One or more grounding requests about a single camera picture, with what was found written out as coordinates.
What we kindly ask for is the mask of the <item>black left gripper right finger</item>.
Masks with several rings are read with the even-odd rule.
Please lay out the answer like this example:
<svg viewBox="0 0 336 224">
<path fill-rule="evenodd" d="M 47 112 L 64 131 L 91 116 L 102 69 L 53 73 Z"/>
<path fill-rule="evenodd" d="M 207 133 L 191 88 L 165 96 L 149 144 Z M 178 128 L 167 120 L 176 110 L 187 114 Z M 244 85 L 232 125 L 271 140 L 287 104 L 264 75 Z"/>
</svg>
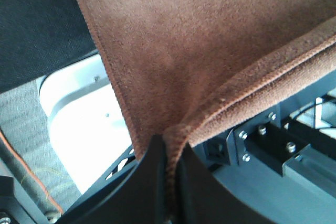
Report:
<svg viewBox="0 0 336 224">
<path fill-rule="evenodd" d="M 176 223 L 273 223 L 223 187 L 186 144 L 176 170 Z"/>
</svg>

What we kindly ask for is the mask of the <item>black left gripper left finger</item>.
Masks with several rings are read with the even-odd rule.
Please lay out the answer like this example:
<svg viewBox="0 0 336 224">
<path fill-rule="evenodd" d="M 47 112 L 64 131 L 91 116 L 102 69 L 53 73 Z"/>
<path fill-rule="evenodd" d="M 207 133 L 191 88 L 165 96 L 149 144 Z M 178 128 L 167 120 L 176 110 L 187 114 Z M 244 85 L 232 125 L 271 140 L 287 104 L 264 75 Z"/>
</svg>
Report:
<svg viewBox="0 0 336 224">
<path fill-rule="evenodd" d="M 164 223 L 165 144 L 154 135 L 140 162 L 115 187 L 107 185 L 58 223 Z"/>
</svg>

